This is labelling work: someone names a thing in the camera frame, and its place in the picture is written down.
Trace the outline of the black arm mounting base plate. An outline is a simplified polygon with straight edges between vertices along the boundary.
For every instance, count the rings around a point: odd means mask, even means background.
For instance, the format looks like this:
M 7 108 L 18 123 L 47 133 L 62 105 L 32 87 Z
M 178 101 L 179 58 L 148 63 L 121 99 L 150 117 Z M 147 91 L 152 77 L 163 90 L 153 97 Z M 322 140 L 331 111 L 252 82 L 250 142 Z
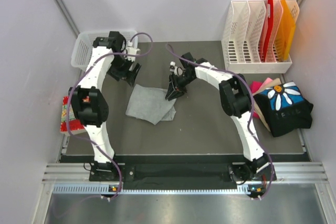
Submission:
M 126 164 L 116 168 L 92 165 L 92 182 L 122 181 L 127 187 L 196 187 L 201 184 L 219 186 L 223 183 L 242 183 L 252 180 L 269 181 L 271 168 L 253 173 L 245 164 Z

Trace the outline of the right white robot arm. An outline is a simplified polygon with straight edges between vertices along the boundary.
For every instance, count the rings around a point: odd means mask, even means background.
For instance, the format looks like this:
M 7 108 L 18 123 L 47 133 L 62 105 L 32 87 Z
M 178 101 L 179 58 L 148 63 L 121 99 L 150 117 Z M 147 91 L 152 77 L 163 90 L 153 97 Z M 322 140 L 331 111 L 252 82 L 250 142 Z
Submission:
M 273 181 L 275 169 L 270 155 L 261 145 L 253 124 L 254 101 L 251 91 L 241 74 L 221 70 L 201 58 L 196 60 L 190 53 L 179 57 L 182 64 L 174 61 L 169 66 L 169 86 L 165 98 L 169 101 L 183 96 L 186 86 L 196 79 L 203 80 L 219 91 L 224 112 L 233 120 L 243 146 L 245 172 L 241 180 L 267 177 Z

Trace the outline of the grey t-shirt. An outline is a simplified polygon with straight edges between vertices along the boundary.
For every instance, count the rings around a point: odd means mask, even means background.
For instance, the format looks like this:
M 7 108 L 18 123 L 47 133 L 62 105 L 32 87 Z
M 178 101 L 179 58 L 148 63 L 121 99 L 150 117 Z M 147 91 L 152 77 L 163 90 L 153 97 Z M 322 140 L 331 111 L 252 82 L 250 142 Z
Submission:
M 148 88 L 136 84 L 131 93 L 126 116 L 145 120 L 157 125 L 161 121 L 173 121 L 176 99 L 165 99 L 167 89 Z

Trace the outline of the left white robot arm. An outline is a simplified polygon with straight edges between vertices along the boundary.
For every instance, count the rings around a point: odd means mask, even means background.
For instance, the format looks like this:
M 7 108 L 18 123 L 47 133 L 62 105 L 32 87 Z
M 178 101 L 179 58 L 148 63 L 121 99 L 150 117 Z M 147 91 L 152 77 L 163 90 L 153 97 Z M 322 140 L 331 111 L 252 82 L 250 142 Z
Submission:
M 90 163 L 90 181 L 119 179 L 119 168 L 111 161 L 114 150 L 107 131 L 109 107 L 101 89 L 106 76 L 117 81 L 123 80 L 133 87 L 141 68 L 135 62 L 139 52 L 118 31 L 110 31 L 105 37 L 96 37 L 85 76 L 74 89 L 69 90 L 74 116 L 84 126 L 94 150 L 94 160 Z

